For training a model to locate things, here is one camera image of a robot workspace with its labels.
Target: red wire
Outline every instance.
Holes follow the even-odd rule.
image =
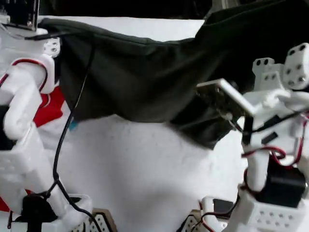
[[[43,83],[41,84],[40,88],[39,88],[39,91],[41,92],[41,90],[44,88],[46,82],[47,82],[47,78],[48,78],[48,71],[47,71],[47,68],[45,67],[44,64],[36,61],[36,60],[33,60],[33,59],[19,59],[19,60],[16,60],[12,66],[16,66],[17,64],[20,64],[20,63],[31,63],[31,64],[37,64],[39,66],[41,66],[42,68],[44,68],[45,70],[45,78],[44,78],[44,81]],[[6,73],[0,80],[0,87],[3,85],[4,81],[9,77],[9,75]]]
[[[17,64],[20,64],[20,63],[31,63],[31,64],[37,64],[39,66],[41,66],[44,70],[45,70],[45,78],[44,78],[44,81],[43,83],[41,84],[40,88],[39,88],[39,91],[41,92],[41,90],[44,88],[46,82],[47,82],[47,78],[48,78],[48,71],[47,71],[47,68],[45,67],[44,64],[42,64],[41,62],[38,62],[36,60],[33,60],[33,59],[19,59],[19,60],[16,60],[12,66],[16,66]]]
[[[9,77],[9,75],[8,75],[8,74],[5,74],[5,75],[1,78],[1,80],[0,80],[0,87],[3,85],[3,83],[5,82],[5,80],[6,80],[8,77]]]
[[[298,148],[298,151],[297,151],[296,158],[294,159],[293,163],[290,164],[290,165],[285,166],[285,165],[283,165],[283,164],[280,163],[279,160],[282,160],[282,159],[286,158],[286,153],[285,153],[285,151],[283,151],[282,149],[280,149],[280,148],[278,148],[278,147],[274,147],[274,146],[264,146],[264,147],[261,147],[261,148],[258,148],[258,149],[256,149],[256,150],[254,150],[254,151],[245,152],[244,154],[241,155],[241,157],[242,157],[242,158],[247,158],[247,157],[253,155],[256,151],[268,150],[268,151],[270,151],[271,157],[276,161],[277,164],[279,164],[279,165],[281,165],[281,166],[283,166],[283,167],[287,167],[287,168],[292,167],[294,164],[297,164],[297,163],[300,161],[301,154],[302,154],[302,150],[303,150],[303,145],[304,145],[304,137],[305,137],[306,125],[307,125],[307,121],[305,121],[305,122],[303,123],[303,135],[302,135],[302,137],[301,137],[301,139],[300,139],[300,141],[299,141],[299,148]],[[251,194],[254,194],[254,192],[251,191],[251,190],[249,189],[249,187],[248,187],[248,183],[247,183],[247,174],[248,174],[248,168],[244,171],[244,186],[242,186],[242,187],[240,187],[240,188],[241,188],[241,189],[246,189],[246,190],[248,190]],[[205,216],[210,216],[210,215],[212,215],[212,216],[225,216],[225,215],[231,213],[231,212],[235,209],[235,207],[236,207],[238,201],[239,201],[239,196],[238,196],[238,198],[237,198],[237,200],[236,200],[234,206],[232,207],[232,209],[231,209],[229,212],[227,212],[227,213],[224,213],[224,214],[219,214],[219,213],[215,213],[215,212],[212,212],[212,213],[205,213],[205,214],[202,216],[200,223],[202,223],[202,225],[203,225],[209,232],[214,232],[214,230],[213,230],[212,228],[210,228],[210,227],[206,224],[206,222],[205,222],[205,220],[204,220],[204,217],[205,217]]]

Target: white surface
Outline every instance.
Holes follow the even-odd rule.
[[[306,207],[301,201],[297,209],[258,202],[247,191],[239,190],[240,202],[223,232],[296,232]]]
[[[80,20],[158,41],[193,37],[203,23]],[[53,122],[56,134],[64,120]],[[67,141],[71,145],[63,150],[59,164],[62,180],[69,190],[89,194],[95,207],[109,209],[119,232],[173,232],[191,209],[198,208],[198,199],[211,195],[234,201],[246,165],[240,160],[237,132],[229,133],[212,152],[163,124],[139,124],[112,116],[79,124]],[[48,143],[50,148],[55,144]],[[307,230],[304,226],[299,231]]]

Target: black component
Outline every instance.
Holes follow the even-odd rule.
[[[11,17],[11,27],[36,30],[39,0],[0,0],[3,14]]]
[[[248,131],[247,131],[247,130],[244,130],[244,133],[245,133],[245,134],[248,134],[248,133],[252,134],[252,133],[264,131],[264,130],[266,130],[266,129],[268,129],[268,128],[271,128],[271,127],[273,127],[273,126],[275,126],[275,125],[277,125],[277,124],[279,124],[279,123],[285,121],[285,120],[288,120],[288,119],[290,119],[290,118],[292,118],[292,117],[295,117],[295,116],[297,116],[297,115],[299,115],[299,114],[301,114],[301,113],[307,112],[308,110],[309,110],[309,109],[304,109],[304,110],[300,110],[300,111],[295,111],[294,113],[292,113],[292,114],[290,114],[290,115],[287,115],[287,116],[284,116],[283,118],[281,118],[281,117],[279,117],[279,116],[274,116],[274,117],[272,117],[270,120],[268,120],[266,123],[264,123],[264,125],[261,126],[260,128],[255,129],[255,130],[248,130]]]
[[[229,220],[232,214],[232,211],[230,212],[230,210],[233,206],[234,206],[233,202],[228,202],[220,199],[213,199],[213,210],[215,213],[222,214],[229,212],[228,214],[225,214],[223,216],[218,215],[216,216],[216,218]]]
[[[245,125],[243,131],[245,131],[246,133],[242,135],[242,142],[245,145],[248,145],[251,141],[252,129],[253,129],[253,117],[245,117]]]
[[[270,135],[266,136],[265,138],[262,139],[262,144],[266,145],[276,139],[278,137],[278,134],[276,132],[272,132]]]
[[[42,223],[52,222],[57,219],[50,204],[36,194],[30,194],[23,199],[23,210],[21,216],[15,222],[27,222],[27,232],[41,232]]]
[[[272,125],[280,120],[280,117],[278,115],[273,116],[269,120],[267,120],[264,125]]]
[[[72,200],[74,203],[78,203],[78,202],[81,200],[81,198],[79,198],[79,197],[71,197],[71,200]]]
[[[10,140],[6,137],[3,130],[3,120],[6,112],[9,110],[9,106],[0,105],[0,151],[8,151],[13,148],[16,144],[16,141]]]
[[[286,168],[270,159],[265,187],[256,194],[256,200],[297,208],[305,190],[306,179],[297,168]]]

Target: red object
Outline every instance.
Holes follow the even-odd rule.
[[[60,87],[56,87],[50,94],[41,94],[41,97],[43,102],[34,117],[34,122],[37,127],[60,118],[63,115],[61,107],[64,103],[64,97],[60,91]]]

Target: electronic component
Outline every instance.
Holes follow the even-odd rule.
[[[39,0],[0,0],[0,22],[11,27],[36,30]]]
[[[256,108],[224,79],[201,83],[197,94],[221,115],[231,113],[232,117],[253,116]]]
[[[229,220],[231,217],[231,213],[229,210],[233,207],[233,202],[228,202],[220,199],[213,199],[213,210],[214,212],[218,213],[218,215],[215,215],[218,219],[225,219]]]
[[[262,203],[297,208],[306,190],[306,179],[297,168],[285,168],[269,160],[265,187],[256,194]]]

